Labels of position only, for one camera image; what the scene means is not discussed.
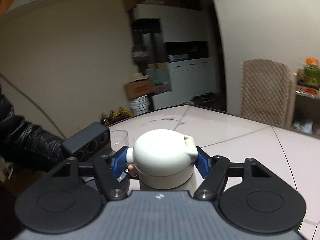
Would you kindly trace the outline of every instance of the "white tabletop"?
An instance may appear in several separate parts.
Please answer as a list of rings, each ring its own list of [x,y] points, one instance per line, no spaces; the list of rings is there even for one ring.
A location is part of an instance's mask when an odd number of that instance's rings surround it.
[[[304,197],[307,213],[300,232],[320,239],[320,140],[240,117],[194,106],[177,106],[125,120],[110,130],[126,130],[129,146],[147,131],[169,129],[190,135],[208,155],[222,155],[231,162],[255,158]],[[195,169],[197,184],[203,181]],[[241,178],[229,178],[229,188]],[[139,189],[131,181],[131,189]]]

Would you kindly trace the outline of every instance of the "white cabinet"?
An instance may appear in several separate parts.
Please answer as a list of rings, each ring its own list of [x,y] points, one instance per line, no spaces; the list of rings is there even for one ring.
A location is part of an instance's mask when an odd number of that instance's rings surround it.
[[[208,41],[201,11],[152,4],[138,4],[133,9],[138,19],[160,19],[163,42]]]
[[[195,96],[215,91],[210,58],[172,62],[168,67],[172,91],[153,96],[155,109],[180,105]]]

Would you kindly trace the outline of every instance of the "quilted chair cover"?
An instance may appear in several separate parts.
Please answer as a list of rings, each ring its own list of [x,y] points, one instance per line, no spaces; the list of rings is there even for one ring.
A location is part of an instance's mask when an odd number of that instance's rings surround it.
[[[289,68],[269,59],[242,62],[241,110],[244,117],[285,126],[290,98]]]

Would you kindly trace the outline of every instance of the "black cord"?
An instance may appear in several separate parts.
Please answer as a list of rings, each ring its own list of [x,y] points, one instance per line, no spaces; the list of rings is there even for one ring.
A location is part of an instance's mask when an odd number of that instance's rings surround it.
[[[46,112],[36,104],[30,97],[28,97],[24,92],[22,92],[19,88],[17,88],[14,84],[12,84],[3,74],[0,74],[0,78],[8,83],[11,87],[13,87],[19,94],[23,95],[26,99],[30,101],[44,116],[49,120],[49,122],[57,129],[60,135],[66,140],[67,138],[63,134],[63,132],[59,129],[59,127],[55,124],[55,122],[46,114]]]

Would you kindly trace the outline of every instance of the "black leather jacket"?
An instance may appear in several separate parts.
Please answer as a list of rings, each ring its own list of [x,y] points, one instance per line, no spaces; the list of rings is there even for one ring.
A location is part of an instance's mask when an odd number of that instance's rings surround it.
[[[62,139],[14,114],[0,86],[0,155],[25,167],[48,171],[63,161]]]

